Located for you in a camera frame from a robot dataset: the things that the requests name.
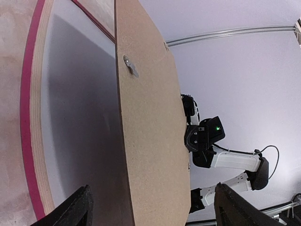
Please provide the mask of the pink wooden picture frame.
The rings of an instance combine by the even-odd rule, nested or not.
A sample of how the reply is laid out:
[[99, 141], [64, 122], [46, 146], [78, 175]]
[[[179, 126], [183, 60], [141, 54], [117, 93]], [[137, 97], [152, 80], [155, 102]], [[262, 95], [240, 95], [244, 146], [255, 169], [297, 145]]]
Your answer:
[[[24, 167], [29, 194], [37, 220], [56, 207], [54, 205], [42, 141], [41, 83], [46, 34], [55, 0], [39, 0], [24, 53], [21, 79], [20, 127]], [[114, 43], [113, 1], [71, 0]]]

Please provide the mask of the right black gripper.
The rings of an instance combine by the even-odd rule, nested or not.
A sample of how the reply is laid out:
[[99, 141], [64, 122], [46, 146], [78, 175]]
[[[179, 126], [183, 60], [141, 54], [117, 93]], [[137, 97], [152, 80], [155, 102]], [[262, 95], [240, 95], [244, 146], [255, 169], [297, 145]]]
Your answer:
[[208, 126], [187, 126], [184, 135], [184, 144], [189, 152], [206, 151], [209, 148]]

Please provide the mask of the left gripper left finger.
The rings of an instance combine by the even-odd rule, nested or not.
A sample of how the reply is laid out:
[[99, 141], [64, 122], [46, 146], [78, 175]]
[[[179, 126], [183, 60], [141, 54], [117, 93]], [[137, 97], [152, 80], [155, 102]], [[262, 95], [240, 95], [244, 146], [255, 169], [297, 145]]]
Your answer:
[[76, 190], [51, 213], [33, 226], [91, 226], [93, 222], [93, 194], [89, 185]]

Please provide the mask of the brown cardboard backing board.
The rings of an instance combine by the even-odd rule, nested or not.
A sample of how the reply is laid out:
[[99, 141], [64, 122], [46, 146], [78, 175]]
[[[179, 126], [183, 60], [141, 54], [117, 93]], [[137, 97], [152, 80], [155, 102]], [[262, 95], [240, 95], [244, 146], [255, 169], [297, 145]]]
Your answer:
[[134, 223], [183, 226], [190, 170], [174, 56], [137, 0], [115, 1], [115, 37]]

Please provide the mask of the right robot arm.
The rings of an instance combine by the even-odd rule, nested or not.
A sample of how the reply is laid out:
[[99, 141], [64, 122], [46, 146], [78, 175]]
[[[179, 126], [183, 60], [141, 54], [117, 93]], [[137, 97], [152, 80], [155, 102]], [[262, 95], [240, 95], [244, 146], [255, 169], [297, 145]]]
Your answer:
[[198, 125], [188, 125], [184, 144], [192, 154], [192, 162], [200, 168], [229, 168], [243, 173], [225, 181], [235, 191], [262, 190], [269, 182], [269, 162], [260, 151], [233, 151], [216, 145], [225, 138], [219, 117], [205, 119]]

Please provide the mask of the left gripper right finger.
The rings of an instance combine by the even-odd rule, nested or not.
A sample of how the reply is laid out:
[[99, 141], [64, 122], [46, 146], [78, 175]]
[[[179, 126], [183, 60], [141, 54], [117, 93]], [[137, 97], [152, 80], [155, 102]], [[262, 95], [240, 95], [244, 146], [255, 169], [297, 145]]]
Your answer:
[[282, 223], [269, 217], [226, 184], [215, 188], [214, 210], [218, 226], [281, 226]]

